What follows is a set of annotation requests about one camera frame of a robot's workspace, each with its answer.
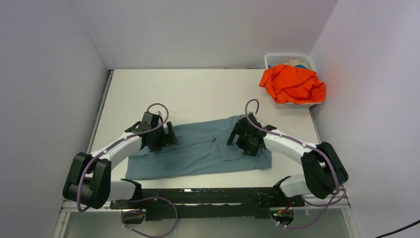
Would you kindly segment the grey-blue t shirt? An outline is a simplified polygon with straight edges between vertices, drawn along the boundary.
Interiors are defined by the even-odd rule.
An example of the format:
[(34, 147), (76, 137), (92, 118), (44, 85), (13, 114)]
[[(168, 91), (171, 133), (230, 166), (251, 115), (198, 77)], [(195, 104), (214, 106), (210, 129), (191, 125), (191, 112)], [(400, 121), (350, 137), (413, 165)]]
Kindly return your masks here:
[(270, 151), (246, 155), (237, 145), (227, 145), (235, 123), (244, 115), (174, 127), (178, 144), (150, 152), (141, 149), (128, 158), (126, 179), (150, 180), (180, 176), (231, 173), (271, 168)]

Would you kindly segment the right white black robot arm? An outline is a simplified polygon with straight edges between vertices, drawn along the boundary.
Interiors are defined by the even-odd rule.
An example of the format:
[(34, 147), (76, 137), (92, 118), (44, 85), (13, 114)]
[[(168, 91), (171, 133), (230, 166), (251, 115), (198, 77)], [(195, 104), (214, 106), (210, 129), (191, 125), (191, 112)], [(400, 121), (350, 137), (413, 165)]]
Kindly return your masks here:
[(246, 155), (258, 151), (280, 153), (302, 166), (303, 174), (287, 176), (274, 185), (273, 200), (284, 206), (292, 197), (312, 194), (319, 199), (338, 192), (348, 181), (348, 173), (333, 146), (300, 141), (277, 129), (262, 127), (254, 114), (240, 118), (227, 139), (227, 145), (236, 144)]

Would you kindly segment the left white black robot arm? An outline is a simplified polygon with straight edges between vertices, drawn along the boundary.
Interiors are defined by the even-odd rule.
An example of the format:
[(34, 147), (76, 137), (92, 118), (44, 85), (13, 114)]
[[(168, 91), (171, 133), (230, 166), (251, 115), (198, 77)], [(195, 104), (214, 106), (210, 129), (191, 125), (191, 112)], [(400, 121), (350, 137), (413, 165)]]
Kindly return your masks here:
[(177, 144), (172, 122), (158, 113), (145, 112), (114, 142), (90, 154), (79, 152), (73, 158), (63, 187), (63, 198), (76, 202), (78, 209), (99, 209), (107, 202), (123, 200), (129, 208), (142, 202), (142, 186), (136, 180), (112, 181), (111, 172), (123, 160), (147, 148), (149, 152)]

